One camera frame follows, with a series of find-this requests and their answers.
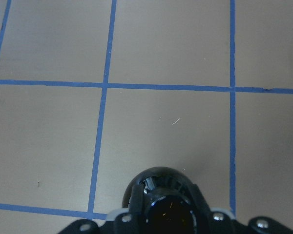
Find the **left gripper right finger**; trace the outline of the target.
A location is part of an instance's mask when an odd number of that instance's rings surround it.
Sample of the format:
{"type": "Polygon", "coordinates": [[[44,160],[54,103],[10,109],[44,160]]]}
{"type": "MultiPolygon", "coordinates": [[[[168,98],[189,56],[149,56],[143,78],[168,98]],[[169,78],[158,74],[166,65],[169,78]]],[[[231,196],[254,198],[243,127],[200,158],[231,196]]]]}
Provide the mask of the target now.
{"type": "Polygon", "coordinates": [[[196,184],[189,187],[194,205],[195,234],[293,234],[293,230],[267,216],[251,218],[244,225],[227,212],[212,211],[196,184]]]}

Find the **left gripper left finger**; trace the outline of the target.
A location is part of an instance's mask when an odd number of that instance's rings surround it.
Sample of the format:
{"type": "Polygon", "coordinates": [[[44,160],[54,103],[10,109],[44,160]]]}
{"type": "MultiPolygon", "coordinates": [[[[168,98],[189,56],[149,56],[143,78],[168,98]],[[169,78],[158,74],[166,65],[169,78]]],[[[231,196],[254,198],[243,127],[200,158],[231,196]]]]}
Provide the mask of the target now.
{"type": "Polygon", "coordinates": [[[78,219],[60,231],[61,234],[145,234],[147,224],[144,211],[143,185],[134,185],[127,208],[111,211],[105,223],[78,219]]]}

